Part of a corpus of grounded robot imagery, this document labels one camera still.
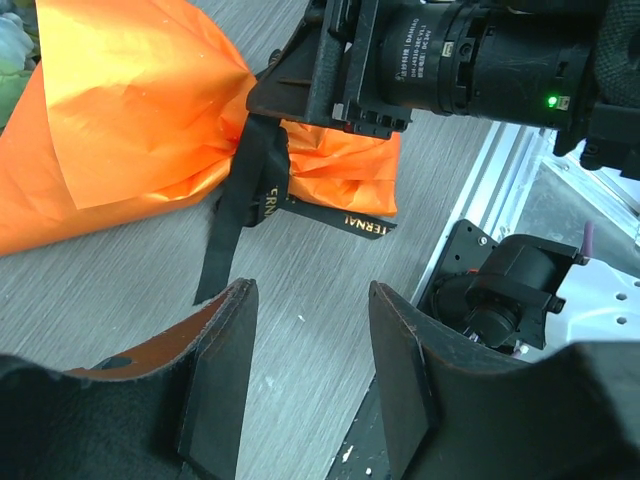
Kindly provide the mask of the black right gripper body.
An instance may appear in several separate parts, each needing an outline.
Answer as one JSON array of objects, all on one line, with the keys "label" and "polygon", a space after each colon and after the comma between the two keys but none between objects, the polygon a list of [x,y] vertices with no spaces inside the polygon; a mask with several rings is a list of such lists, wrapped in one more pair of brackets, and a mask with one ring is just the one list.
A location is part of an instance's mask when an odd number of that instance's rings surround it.
[{"label": "black right gripper body", "polygon": [[415,110],[466,116],[477,1],[311,1],[250,112],[388,139]]}]

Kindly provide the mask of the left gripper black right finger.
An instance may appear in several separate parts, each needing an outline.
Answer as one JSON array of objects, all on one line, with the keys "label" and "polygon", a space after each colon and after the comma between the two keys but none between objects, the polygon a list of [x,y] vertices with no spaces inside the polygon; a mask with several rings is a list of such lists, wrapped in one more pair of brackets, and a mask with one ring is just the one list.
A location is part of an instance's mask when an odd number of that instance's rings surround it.
[{"label": "left gripper black right finger", "polygon": [[637,343],[573,343],[527,363],[378,282],[369,324],[394,478],[638,477]]}]

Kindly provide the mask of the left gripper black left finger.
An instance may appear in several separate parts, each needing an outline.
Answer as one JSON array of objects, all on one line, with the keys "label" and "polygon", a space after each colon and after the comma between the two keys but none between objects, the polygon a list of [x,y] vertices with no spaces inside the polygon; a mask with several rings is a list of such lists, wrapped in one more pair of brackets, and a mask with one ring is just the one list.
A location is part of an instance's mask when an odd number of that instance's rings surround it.
[{"label": "left gripper black left finger", "polygon": [[199,312],[93,368],[1,358],[5,479],[232,479],[259,294],[232,283]]}]

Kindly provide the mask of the black ribbon gold lettering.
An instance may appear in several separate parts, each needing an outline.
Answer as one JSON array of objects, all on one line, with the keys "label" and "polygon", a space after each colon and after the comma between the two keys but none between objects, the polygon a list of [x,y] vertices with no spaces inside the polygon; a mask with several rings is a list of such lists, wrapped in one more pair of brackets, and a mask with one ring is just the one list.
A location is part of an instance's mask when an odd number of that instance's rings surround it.
[{"label": "black ribbon gold lettering", "polygon": [[288,193],[288,135],[276,118],[251,113],[244,125],[230,173],[216,201],[196,305],[228,285],[240,234],[278,210],[288,211],[368,240],[392,232],[396,225],[371,215],[305,202]]}]

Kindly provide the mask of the orange wrapping paper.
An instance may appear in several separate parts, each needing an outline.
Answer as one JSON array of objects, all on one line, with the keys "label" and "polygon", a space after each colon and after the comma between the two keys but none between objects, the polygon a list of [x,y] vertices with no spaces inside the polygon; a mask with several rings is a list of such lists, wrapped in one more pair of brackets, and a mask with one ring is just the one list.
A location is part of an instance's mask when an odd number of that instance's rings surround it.
[{"label": "orange wrapping paper", "polygon": [[1,136],[1,251],[199,202],[256,79],[186,1],[40,1],[42,59]]}]

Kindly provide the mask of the artificial flower bouquet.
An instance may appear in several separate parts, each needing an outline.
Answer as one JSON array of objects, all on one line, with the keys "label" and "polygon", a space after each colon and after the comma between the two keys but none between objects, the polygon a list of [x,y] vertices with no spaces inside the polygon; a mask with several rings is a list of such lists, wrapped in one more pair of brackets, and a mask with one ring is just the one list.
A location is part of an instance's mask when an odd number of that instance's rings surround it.
[{"label": "artificial flower bouquet", "polygon": [[35,1],[1,2],[1,131],[41,59]]}]

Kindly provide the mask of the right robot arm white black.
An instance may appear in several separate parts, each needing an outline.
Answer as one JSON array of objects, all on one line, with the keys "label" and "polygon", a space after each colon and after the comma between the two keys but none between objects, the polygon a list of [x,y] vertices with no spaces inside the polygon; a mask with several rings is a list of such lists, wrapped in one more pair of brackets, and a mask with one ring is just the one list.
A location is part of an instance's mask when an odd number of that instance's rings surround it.
[{"label": "right robot arm white black", "polygon": [[380,139],[416,110],[556,132],[639,175],[635,1],[312,1],[249,111]]}]

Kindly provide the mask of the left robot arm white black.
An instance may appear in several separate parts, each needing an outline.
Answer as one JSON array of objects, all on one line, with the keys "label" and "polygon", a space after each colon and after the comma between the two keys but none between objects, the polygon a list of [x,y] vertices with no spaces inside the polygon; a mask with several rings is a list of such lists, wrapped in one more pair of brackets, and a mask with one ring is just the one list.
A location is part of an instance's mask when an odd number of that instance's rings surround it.
[{"label": "left robot arm white black", "polygon": [[[424,295],[369,290],[376,375],[332,479],[635,479],[639,281],[458,221]],[[5,479],[231,479],[256,284],[90,369],[1,359]]]}]

